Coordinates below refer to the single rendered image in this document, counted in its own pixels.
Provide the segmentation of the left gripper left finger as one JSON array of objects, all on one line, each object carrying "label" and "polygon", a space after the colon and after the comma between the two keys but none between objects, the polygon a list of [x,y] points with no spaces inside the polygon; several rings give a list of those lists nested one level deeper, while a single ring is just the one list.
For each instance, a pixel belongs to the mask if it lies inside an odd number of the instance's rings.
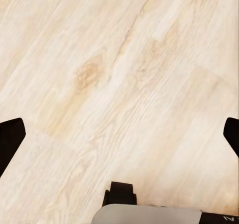
[{"label": "left gripper left finger", "polygon": [[0,123],[0,177],[26,136],[21,117]]}]

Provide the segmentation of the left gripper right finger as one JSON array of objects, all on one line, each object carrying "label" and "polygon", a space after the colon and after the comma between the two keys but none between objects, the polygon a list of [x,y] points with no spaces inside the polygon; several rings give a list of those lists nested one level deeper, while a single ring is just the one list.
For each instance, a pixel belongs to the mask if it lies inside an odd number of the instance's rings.
[{"label": "left gripper right finger", "polygon": [[239,158],[239,119],[228,117],[223,135]]}]

